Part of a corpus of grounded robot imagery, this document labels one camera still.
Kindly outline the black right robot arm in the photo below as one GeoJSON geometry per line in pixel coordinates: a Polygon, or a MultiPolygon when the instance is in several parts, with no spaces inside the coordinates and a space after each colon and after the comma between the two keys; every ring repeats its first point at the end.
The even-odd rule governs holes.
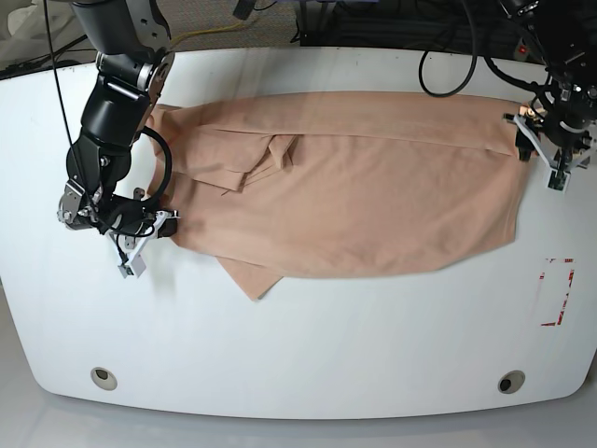
{"type": "Polygon", "coordinates": [[[139,276],[142,251],[152,239],[176,233],[178,213],[160,207],[173,156],[146,122],[172,68],[169,25],[154,1],[74,1],[71,8],[97,51],[98,75],[66,156],[68,179],[57,218],[73,231],[95,229],[114,245],[123,277],[139,276]],[[132,166],[132,146],[142,135],[163,157],[157,189],[115,193],[132,166]]]}

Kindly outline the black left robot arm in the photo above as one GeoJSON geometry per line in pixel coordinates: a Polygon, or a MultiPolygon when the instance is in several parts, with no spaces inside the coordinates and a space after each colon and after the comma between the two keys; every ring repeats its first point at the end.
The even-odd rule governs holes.
{"type": "Polygon", "coordinates": [[[596,46],[565,1],[502,1],[511,24],[538,53],[549,81],[515,85],[531,91],[541,112],[530,109],[505,119],[517,127],[521,161],[536,154],[546,166],[544,185],[564,193],[571,172],[596,153],[589,127],[596,123],[596,46]]]}

